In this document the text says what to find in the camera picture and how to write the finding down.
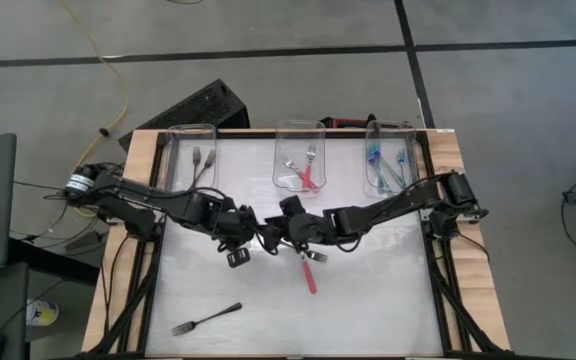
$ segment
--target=gray floor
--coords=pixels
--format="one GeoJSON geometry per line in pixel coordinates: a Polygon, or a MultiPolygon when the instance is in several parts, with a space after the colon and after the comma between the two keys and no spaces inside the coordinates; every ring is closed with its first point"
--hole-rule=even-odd
{"type": "MultiPolygon", "coordinates": [[[[418,44],[576,39],[576,1],[406,1],[418,44]]],[[[403,43],[392,1],[92,0],[72,8],[109,55],[403,43]]],[[[0,0],[0,59],[92,56],[56,1],[0,0]]],[[[576,358],[576,248],[559,220],[576,181],[576,48],[436,52],[419,61],[438,127],[456,128],[469,178],[491,210],[482,228],[514,350],[576,358]]],[[[339,116],[422,126],[404,53],[127,63],[121,135],[199,87],[222,78],[248,105],[254,127],[339,116]]],[[[102,65],[0,68],[0,133],[19,137],[16,177],[60,186],[121,110],[102,65]]],[[[104,143],[91,160],[121,162],[104,143]]],[[[12,227],[43,230],[61,205],[15,188],[12,227]]],[[[569,212],[576,234],[576,209],[569,212]]],[[[87,221],[68,213],[53,235],[87,221]]],[[[84,260],[95,262],[100,253],[84,260]]],[[[35,275],[30,295],[54,279],[35,275]]],[[[79,350],[92,290],[63,284],[52,336],[33,358],[79,350]]],[[[41,333],[32,333],[40,337],[41,333]]]]}

